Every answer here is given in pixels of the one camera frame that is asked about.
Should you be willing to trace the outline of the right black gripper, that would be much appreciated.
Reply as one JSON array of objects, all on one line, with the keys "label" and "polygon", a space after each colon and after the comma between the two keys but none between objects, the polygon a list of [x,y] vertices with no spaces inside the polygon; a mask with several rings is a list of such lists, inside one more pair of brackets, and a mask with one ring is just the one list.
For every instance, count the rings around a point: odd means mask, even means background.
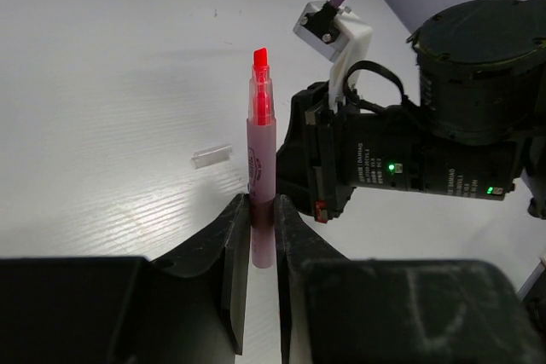
[{"label": "right black gripper", "polygon": [[339,217],[358,187],[419,192],[420,137],[404,107],[333,112],[327,83],[314,83],[291,100],[276,189],[318,222]]}]

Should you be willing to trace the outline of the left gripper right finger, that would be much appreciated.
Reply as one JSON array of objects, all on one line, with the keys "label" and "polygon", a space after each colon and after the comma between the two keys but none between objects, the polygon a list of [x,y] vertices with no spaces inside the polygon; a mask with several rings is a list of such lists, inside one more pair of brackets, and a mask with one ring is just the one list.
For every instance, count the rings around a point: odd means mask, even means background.
[{"label": "left gripper right finger", "polygon": [[274,204],[285,363],[542,363],[508,277],[473,259],[351,260]]}]

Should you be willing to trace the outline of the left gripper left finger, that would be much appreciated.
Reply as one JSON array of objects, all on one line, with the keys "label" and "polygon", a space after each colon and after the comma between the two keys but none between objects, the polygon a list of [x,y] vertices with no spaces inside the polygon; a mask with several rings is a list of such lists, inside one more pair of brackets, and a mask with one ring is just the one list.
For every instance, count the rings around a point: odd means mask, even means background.
[{"label": "left gripper left finger", "polygon": [[155,260],[1,261],[4,363],[232,363],[243,349],[249,201]]}]

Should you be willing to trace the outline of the pink gel pen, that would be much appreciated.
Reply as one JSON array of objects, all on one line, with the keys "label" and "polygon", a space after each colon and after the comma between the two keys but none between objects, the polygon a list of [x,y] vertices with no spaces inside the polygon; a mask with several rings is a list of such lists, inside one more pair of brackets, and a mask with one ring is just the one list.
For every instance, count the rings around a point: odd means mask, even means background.
[{"label": "pink gel pen", "polygon": [[247,168],[252,262],[258,269],[267,269],[275,261],[276,115],[266,48],[253,52],[247,116]]}]

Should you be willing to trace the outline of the clear pen cap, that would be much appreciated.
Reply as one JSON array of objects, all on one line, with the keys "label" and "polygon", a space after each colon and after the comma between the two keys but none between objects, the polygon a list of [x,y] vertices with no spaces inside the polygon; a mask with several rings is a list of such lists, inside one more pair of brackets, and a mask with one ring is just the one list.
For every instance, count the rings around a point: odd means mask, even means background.
[{"label": "clear pen cap", "polygon": [[195,152],[191,162],[196,169],[205,168],[228,161],[233,150],[230,144],[211,147],[199,152]]}]

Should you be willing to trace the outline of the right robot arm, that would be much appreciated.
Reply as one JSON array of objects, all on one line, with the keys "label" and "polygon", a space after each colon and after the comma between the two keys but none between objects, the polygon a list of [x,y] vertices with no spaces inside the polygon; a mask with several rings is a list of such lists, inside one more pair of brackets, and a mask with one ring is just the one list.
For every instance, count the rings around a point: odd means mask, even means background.
[{"label": "right robot arm", "polygon": [[326,222],[358,187],[502,200],[522,178],[529,213],[545,216],[545,0],[474,0],[445,9],[411,36],[420,100],[382,107],[354,84],[310,85],[291,101],[276,156],[276,189]]}]

